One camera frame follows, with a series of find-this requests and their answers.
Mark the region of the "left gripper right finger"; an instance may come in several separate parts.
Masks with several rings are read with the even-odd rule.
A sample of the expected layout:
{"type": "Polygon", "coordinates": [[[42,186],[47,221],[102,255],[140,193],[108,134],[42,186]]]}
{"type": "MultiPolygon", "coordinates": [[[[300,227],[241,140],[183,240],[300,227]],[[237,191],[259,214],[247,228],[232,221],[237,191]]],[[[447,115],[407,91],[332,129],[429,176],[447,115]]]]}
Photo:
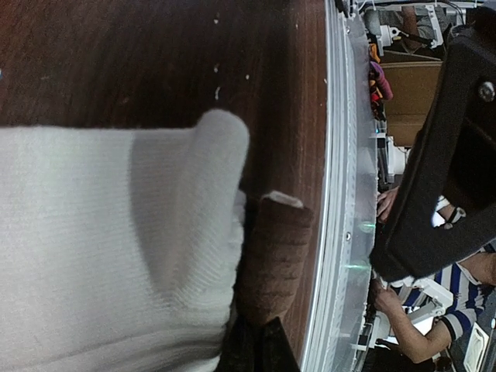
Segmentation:
{"type": "Polygon", "coordinates": [[[299,372],[300,370],[279,317],[272,319],[260,330],[258,370],[262,372],[299,372]]]}

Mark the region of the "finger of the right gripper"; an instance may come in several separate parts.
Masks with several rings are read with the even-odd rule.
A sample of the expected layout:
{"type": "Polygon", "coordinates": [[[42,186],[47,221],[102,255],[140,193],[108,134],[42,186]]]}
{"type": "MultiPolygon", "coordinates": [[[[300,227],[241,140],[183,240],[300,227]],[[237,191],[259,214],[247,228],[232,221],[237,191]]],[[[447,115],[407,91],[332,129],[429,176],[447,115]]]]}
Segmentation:
{"type": "Polygon", "coordinates": [[[455,37],[370,264],[387,282],[422,278],[495,238],[495,31],[455,37]]]}

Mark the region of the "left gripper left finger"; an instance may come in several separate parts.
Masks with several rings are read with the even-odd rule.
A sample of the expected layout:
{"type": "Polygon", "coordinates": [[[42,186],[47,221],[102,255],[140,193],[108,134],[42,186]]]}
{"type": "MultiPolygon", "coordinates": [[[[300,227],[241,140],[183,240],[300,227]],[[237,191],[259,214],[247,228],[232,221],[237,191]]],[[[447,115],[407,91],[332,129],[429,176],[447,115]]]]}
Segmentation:
{"type": "Polygon", "coordinates": [[[255,371],[255,344],[258,328],[238,315],[223,345],[219,360],[220,372],[255,371]]]}

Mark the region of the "cream and brown sock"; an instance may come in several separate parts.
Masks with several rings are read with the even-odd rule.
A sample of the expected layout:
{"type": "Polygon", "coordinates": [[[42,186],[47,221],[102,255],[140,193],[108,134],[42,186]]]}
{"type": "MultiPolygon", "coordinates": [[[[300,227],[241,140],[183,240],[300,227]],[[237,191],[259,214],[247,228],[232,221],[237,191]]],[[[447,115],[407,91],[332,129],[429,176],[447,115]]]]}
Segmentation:
{"type": "Polygon", "coordinates": [[[231,316],[250,136],[1,131],[1,369],[213,371],[231,316]]]}

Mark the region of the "person forearm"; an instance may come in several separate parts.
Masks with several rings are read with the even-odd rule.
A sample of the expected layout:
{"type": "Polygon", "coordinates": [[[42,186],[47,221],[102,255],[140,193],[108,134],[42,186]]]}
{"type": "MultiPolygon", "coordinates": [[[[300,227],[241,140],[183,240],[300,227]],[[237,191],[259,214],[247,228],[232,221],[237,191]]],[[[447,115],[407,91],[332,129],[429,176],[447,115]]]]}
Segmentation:
{"type": "Polygon", "coordinates": [[[412,324],[394,291],[373,280],[371,289],[374,305],[383,312],[391,324],[398,341],[399,350],[413,363],[421,363],[447,348],[452,338],[443,322],[438,322],[426,335],[422,335],[412,324]]]}

